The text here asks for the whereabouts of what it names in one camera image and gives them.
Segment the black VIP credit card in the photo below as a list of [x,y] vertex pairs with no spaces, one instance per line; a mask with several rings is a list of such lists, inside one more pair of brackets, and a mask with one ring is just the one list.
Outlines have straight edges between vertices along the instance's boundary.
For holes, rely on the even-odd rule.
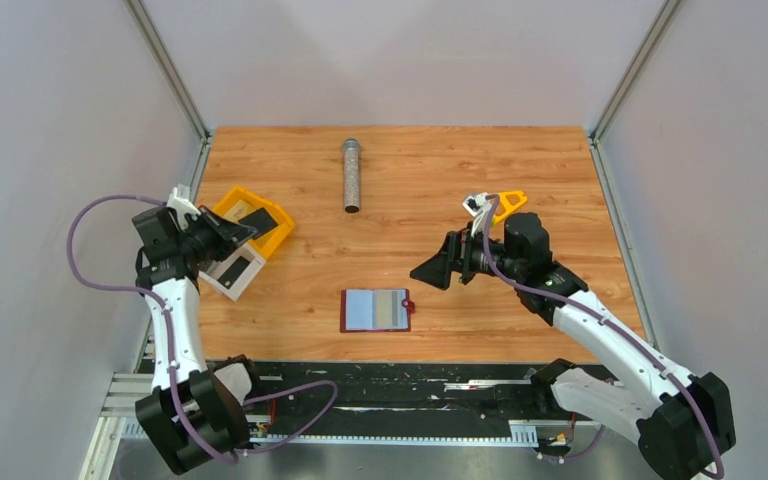
[[244,274],[245,270],[249,267],[250,261],[245,257],[239,256],[233,262],[231,262],[227,269],[219,277],[219,283],[226,289],[230,290],[233,285]]

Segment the red leather card holder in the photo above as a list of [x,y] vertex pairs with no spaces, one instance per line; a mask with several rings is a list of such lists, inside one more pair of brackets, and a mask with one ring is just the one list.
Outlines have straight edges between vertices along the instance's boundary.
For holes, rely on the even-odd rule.
[[341,333],[409,332],[415,303],[408,289],[345,289]]

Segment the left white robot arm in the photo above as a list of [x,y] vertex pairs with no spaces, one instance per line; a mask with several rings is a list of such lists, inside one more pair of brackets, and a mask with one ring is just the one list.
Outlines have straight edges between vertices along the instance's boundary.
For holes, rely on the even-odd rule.
[[135,404],[137,420],[176,475],[216,459],[235,463],[250,440],[243,402],[252,390],[243,355],[206,364],[198,327],[198,276],[205,262],[227,259],[256,228],[206,207],[177,215],[168,206],[132,219],[146,263],[136,286],[152,314],[158,349],[151,392]]

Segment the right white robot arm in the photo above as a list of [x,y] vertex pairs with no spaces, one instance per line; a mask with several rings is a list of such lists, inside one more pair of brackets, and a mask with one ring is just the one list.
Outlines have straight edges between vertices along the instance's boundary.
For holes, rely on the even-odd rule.
[[725,476],[723,454],[736,444],[730,390],[715,373],[697,375],[625,326],[589,286],[555,260],[535,213],[515,213],[501,240],[471,222],[450,231],[436,254],[410,276],[440,290],[453,274],[477,274],[512,286],[521,304],[596,356],[615,381],[599,380],[559,358],[535,383],[553,405],[580,413],[637,445],[663,479]]

